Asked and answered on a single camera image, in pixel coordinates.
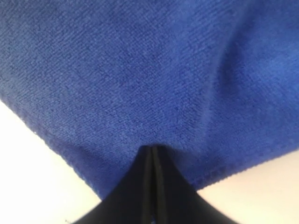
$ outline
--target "black object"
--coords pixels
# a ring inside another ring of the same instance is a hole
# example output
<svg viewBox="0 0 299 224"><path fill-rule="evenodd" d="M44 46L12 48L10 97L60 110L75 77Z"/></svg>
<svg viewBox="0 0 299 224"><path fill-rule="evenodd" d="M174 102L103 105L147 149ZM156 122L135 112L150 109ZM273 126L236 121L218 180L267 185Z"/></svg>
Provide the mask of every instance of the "black object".
<svg viewBox="0 0 299 224"><path fill-rule="evenodd" d="M236 224L183 178L164 146L143 146L108 197L75 224Z"/></svg>

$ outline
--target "table surface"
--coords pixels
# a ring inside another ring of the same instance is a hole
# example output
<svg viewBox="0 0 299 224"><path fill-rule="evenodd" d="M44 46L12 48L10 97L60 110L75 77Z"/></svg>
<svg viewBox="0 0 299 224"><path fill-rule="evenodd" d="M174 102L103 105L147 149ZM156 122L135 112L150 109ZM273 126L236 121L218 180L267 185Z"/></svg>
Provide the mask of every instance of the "table surface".
<svg viewBox="0 0 299 224"><path fill-rule="evenodd" d="M100 199L0 102L0 220L6 224L68 224ZM199 191L241 224L298 224L299 151Z"/></svg>

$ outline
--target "blue fabric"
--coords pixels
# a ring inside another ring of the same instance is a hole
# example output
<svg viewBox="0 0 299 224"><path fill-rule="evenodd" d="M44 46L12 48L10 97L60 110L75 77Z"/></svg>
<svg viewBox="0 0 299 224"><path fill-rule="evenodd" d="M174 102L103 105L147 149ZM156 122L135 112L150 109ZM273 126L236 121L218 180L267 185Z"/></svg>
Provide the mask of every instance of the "blue fabric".
<svg viewBox="0 0 299 224"><path fill-rule="evenodd" d="M202 188L299 147L299 2L3 0L0 98L100 197L153 143Z"/></svg>

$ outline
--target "microfiber towel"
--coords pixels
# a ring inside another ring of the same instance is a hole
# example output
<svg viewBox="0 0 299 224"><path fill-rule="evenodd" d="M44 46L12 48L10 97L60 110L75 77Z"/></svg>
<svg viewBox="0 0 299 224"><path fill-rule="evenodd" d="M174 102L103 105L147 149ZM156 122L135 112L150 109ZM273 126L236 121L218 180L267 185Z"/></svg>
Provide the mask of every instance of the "microfiber towel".
<svg viewBox="0 0 299 224"><path fill-rule="evenodd" d="M200 189L299 147L299 2L3 0L0 98L101 198L151 144Z"/></svg>

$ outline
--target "blue microfiber cloth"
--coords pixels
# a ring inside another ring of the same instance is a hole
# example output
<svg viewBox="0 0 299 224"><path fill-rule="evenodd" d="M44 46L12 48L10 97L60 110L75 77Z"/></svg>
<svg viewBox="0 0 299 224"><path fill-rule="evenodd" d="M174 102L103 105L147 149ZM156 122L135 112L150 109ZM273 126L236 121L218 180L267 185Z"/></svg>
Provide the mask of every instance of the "blue microfiber cloth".
<svg viewBox="0 0 299 224"><path fill-rule="evenodd" d="M199 189L299 147L299 1L3 0L0 98L100 197L147 144Z"/></svg>

